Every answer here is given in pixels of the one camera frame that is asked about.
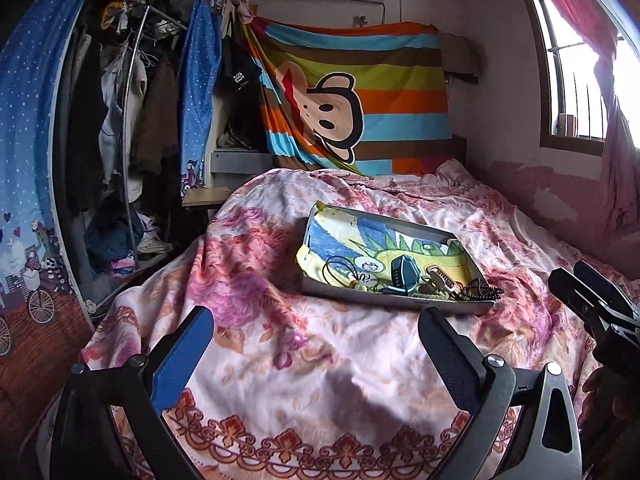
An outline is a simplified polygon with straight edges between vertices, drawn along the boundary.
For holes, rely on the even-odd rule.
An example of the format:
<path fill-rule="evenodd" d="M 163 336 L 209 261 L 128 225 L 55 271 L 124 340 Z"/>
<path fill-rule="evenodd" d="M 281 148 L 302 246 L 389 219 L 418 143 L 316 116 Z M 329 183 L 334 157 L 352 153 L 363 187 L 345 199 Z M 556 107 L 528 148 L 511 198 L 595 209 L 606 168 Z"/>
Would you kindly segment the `person's right hand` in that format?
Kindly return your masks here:
<path fill-rule="evenodd" d="M 630 425 L 639 419 L 639 382 L 629 380 L 601 366 L 582 385 L 585 393 L 578 428 L 582 437 L 590 437 L 605 427 L 611 418 Z"/>

